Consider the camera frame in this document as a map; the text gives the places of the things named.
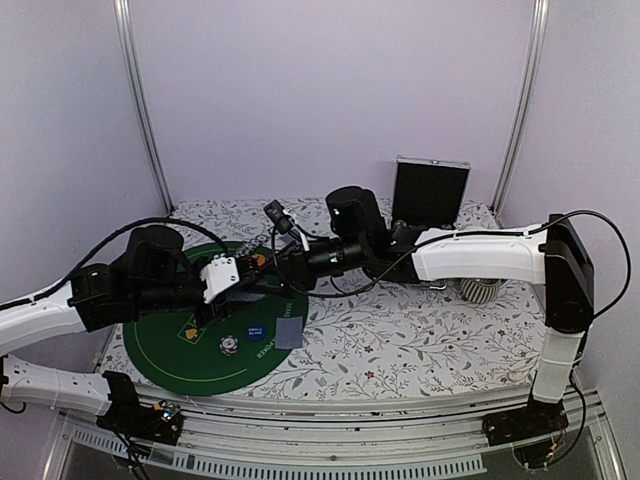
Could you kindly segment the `front aluminium rail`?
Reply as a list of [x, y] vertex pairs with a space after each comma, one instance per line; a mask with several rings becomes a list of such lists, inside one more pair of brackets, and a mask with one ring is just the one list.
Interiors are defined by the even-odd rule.
[[486, 415], [521, 407], [524, 387], [449, 397], [294, 401], [185, 399], [174, 446], [149, 445], [142, 479], [627, 479], [598, 392], [568, 391], [553, 465], [548, 438], [491, 445]]

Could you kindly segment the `left aluminium frame post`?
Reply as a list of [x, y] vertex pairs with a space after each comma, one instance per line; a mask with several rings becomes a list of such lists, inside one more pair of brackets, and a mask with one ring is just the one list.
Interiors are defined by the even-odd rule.
[[148, 102], [145, 95], [142, 72], [136, 50], [131, 2], [115, 0], [113, 2], [116, 28], [124, 61], [126, 77], [132, 95], [134, 110], [139, 125], [151, 178], [156, 188], [162, 208], [171, 213], [174, 208], [169, 182], [159, 154], [155, 138]]

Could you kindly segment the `blue small blind button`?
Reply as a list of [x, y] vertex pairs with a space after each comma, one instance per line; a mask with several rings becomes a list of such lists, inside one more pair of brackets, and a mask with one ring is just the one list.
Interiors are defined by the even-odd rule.
[[250, 342], [260, 342], [266, 338], [267, 333], [264, 325], [251, 325], [246, 329], [245, 336]]

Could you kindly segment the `blue playing card deck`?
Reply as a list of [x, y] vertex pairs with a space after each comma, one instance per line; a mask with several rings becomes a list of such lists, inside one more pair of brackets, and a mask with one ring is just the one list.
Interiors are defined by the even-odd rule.
[[225, 296], [229, 302], [252, 303], [264, 299], [266, 294], [242, 290], [230, 290], [225, 293]]

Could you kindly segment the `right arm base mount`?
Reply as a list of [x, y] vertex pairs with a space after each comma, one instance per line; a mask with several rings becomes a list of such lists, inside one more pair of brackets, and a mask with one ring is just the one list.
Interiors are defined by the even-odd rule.
[[513, 444], [543, 437], [542, 441], [512, 448], [516, 462], [528, 471], [546, 470], [564, 460], [577, 446], [586, 426], [587, 402], [578, 393], [581, 416], [570, 444], [569, 420], [562, 401], [557, 404], [539, 402], [530, 397], [523, 407], [487, 414], [481, 419], [481, 430], [490, 446]]

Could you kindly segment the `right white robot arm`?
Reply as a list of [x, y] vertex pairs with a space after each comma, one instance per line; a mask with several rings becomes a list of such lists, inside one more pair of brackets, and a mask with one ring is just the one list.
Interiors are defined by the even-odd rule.
[[506, 230], [390, 228], [372, 191], [348, 186], [326, 198], [332, 236], [273, 251], [290, 289], [311, 294], [318, 279], [360, 269], [373, 283], [516, 280], [546, 289], [545, 337], [517, 427], [537, 436], [552, 424], [579, 347], [595, 319], [594, 268], [567, 215]]

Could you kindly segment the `aluminium frame post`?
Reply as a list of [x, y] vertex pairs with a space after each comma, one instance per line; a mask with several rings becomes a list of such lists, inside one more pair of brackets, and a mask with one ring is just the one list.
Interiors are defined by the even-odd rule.
[[533, 2], [531, 28], [518, 102], [490, 206], [496, 216], [500, 215], [505, 206], [508, 190], [514, 177], [543, 53], [549, 6], [550, 2], [548, 0], [536, 0]]
[[162, 208], [171, 213], [174, 208], [169, 182], [159, 154], [155, 138], [148, 102], [145, 95], [142, 72], [136, 50], [131, 2], [115, 0], [113, 2], [116, 28], [124, 61], [126, 77], [132, 95], [134, 110], [139, 125], [151, 178], [156, 188]]

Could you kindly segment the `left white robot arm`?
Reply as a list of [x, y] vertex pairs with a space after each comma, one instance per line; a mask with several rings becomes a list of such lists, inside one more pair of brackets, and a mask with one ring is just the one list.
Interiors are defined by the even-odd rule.
[[81, 260], [66, 277], [1, 307], [1, 399], [84, 411], [109, 412], [128, 434], [148, 426], [148, 412], [130, 378], [79, 374], [34, 365], [15, 351], [67, 334], [136, 322], [146, 314], [187, 312], [199, 326], [232, 311], [227, 295], [255, 281], [263, 263], [222, 251], [190, 261], [184, 238], [159, 224], [131, 229], [125, 252], [110, 264]]

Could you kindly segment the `striped ceramic mug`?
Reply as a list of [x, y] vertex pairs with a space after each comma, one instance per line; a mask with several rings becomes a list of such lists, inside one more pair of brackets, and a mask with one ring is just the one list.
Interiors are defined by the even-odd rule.
[[506, 283], [499, 279], [464, 278], [460, 281], [461, 296], [475, 304], [486, 304], [494, 301]]

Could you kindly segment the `right aluminium frame post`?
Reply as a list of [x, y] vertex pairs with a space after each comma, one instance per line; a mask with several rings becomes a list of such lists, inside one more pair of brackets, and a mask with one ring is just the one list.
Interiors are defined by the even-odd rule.
[[533, 2], [531, 28], [518, 102], [490, 206], [496, 216], [500, 215], [505, 206], [508, 190], [514, 177], [543, 53], [549, 6], [550, 2], [548, 0], [536, 0]]

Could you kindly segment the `round green poker mat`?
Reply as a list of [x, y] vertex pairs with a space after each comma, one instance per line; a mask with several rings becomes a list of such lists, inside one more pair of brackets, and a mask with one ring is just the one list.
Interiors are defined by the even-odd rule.
[[[149, 314], [123, 326], [124, 348], [142, 378], [159, 388], [189, 396], [225, 394], [285, 365], [290, 352], [275, 347], [276, 319], [301, 316], [305, 326], [308, 313], [304, 296], [266, 296], [206, 328], [198, 328], [188, 312]], [[251, 325], [264, 325], [266, 338], [248, 341], [245, 332]], [[239, 340], [232, 356], [219, 348], [227, 335]]]

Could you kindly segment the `floral white tablecloth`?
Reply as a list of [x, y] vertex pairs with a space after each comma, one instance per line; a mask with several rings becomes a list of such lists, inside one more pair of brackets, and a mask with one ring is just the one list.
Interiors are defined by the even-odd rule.
[[532, 288], [504, 284], [484, 305], [443, 290], [379, 283], [350, 272], [336, 281], [344, 300], [312, 300], [304, 345], [249, 398], [382, 400], [460, 395], [527, 385], [537, 366], [544, 314]]

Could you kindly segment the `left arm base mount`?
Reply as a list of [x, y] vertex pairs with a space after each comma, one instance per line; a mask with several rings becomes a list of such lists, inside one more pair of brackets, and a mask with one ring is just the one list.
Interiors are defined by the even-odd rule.
[[154, 406], [114, 402], [96, 425], [123, 437], [176, 446], [182, 432], [184, 416], [178, 407], [166, 401]]

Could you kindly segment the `aluminium poker chip case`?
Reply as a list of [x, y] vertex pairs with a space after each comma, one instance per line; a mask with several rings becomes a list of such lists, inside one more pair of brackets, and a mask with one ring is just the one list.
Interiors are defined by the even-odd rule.
[[421, 228], [452, 226], [470, 171], [466, 161], [397, 155], [392, 221]]

